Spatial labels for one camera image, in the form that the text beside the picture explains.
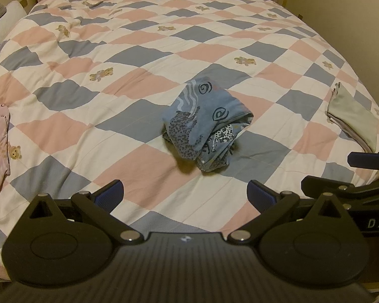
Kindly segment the white pillow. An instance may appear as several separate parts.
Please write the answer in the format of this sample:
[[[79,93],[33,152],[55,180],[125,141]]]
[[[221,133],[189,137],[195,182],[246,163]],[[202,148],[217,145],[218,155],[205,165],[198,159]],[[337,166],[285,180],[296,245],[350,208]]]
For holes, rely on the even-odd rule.
[[[6,13],[0,18],[0,44],[10,33],[16,23],[27,13],[18,1],[12,1],[6,6]]]

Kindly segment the folded beige grey clothes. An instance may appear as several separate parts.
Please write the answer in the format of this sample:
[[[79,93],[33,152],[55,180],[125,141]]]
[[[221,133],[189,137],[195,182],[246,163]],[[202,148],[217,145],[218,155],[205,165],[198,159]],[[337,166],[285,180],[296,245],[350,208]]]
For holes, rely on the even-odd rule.
[[[376,152],[378,119],[357,102],[340,82],[333,88],[326,116],[366,153]]]

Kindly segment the checkered pink blue quilt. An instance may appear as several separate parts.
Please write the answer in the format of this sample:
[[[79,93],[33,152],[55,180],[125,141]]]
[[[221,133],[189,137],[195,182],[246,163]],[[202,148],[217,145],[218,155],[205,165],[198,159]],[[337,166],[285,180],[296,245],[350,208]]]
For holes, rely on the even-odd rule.
[[[209,174],[161,134],[165,110],[201,77],[254,116],[229,166]],[[69,198],[119,179],[113,214],[139,231],[228,234],[257,215],[250,180],[297,193],[307,175],[376,181],[379,171],[348,165],[360,145],[326,117],[338,82],[379,121],[347,61],[271,0],[43,0],[0,44],[0,278],[3,243],[42,192]]]

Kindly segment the blue leopard print garment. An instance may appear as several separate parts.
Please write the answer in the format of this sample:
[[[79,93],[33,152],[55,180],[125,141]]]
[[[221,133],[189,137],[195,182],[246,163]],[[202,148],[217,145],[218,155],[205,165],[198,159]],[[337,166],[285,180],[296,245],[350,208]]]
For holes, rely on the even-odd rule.
[[[189,81],[162,116],[163,137],[178,155],[203,172],[229,165],[236,137],[253,120],[251,112],[209,77]]]

